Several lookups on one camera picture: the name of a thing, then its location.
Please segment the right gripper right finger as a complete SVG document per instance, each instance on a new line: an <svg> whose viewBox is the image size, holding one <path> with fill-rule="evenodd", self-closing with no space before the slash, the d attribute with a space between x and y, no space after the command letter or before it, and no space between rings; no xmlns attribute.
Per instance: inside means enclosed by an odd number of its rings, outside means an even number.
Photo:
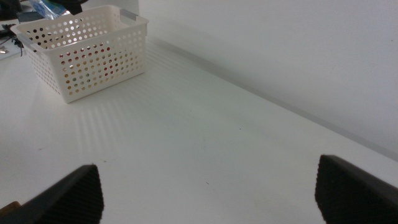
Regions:
<svg viewBox="0 0 398 224"><path fill-rule="evenodd" d="M315 201L327 224L397 224L397 187L338 156L320 156Z"/></svg>

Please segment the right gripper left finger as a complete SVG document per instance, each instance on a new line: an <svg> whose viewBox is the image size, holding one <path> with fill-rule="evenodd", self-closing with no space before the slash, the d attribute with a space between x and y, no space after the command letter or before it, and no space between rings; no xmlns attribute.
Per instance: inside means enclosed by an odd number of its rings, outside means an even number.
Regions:
<svg viewBox="0 0 398 224"><path fill-rule="evenodd" d="M99 171L83 165L20 207L1 216L3 224L97 224L104 210Z"/></svg>

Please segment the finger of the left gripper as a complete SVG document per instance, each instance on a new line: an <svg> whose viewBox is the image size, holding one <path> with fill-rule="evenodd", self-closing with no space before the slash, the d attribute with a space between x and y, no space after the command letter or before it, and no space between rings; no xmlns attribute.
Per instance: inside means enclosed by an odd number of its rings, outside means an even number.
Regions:
<svg viewBox="0 0 398 224"><path fill-rule="evenodd" d="M55 3L62 5L71 14L76 15L83 12L82 4L88 0L55 0Z"/></svg>

